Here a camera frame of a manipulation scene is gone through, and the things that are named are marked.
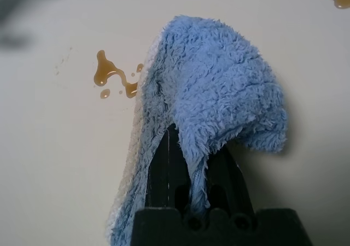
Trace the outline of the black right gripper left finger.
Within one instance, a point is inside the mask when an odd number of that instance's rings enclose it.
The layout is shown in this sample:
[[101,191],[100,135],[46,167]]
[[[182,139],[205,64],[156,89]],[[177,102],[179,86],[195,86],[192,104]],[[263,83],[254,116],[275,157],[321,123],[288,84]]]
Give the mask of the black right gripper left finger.
[[165,131],[148,168],[145,206],[185,209],[190,177],[175,124]]

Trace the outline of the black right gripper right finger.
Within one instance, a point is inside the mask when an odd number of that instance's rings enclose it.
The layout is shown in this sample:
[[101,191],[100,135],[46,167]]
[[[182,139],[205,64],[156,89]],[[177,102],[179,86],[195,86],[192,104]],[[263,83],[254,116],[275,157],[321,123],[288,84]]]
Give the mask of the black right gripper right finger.
[[253,210],[243,174],[226,146],[209,156],[207,196],[210,209]]

